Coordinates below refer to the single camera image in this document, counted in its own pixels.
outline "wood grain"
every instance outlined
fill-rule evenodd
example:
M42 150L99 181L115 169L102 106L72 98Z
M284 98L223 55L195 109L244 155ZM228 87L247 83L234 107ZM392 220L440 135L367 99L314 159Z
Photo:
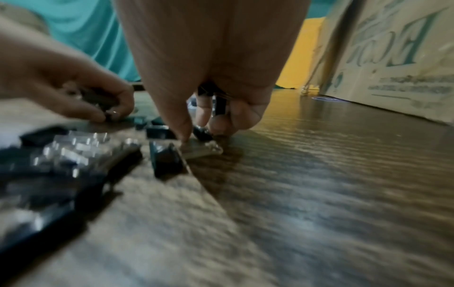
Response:
M276 90L258 126L220 142L165 183L145 160L10 285L454 285L452 128Z

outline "table surface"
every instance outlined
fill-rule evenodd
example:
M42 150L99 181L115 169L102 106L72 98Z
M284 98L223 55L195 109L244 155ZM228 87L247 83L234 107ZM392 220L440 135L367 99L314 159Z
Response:
M139 113L156 114L147 98ZM0 119L66 121L17 100ZM276 90L262 122L222 144L166 182L144 145L122 195L9 285L454 285L452 128Z

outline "hand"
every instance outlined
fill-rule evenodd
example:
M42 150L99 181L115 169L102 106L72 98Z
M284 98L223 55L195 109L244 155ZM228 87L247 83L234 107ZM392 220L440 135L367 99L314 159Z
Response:
M0 18L0 90L23 96L70 118L103 122L97 107L61 92L68 82L102 88L120 101L108 111L123 117L134 109L133 88L86 55L45 35Z
M230 135L256 125L290 55L309 0L115 1L146 90L164 122L186 140L186 100L212 81L230 94L230 113L210 119L197 100L196 123Z

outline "yellow surface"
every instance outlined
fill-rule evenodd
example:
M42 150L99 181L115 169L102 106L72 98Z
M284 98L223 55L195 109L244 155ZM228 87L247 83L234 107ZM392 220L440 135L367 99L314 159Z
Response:
M276 85L284 88L300 88L305 83L324 19L324 17L312 18L304 21L295 47Z

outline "wooden table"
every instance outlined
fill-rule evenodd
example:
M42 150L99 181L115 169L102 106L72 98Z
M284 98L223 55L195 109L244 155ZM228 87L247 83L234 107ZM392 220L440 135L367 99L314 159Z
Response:
M55 122L21 105L0 117ZM86 232L10 285L454 285L452 128L276 90L262 122L223 144L165 183L146 159Z

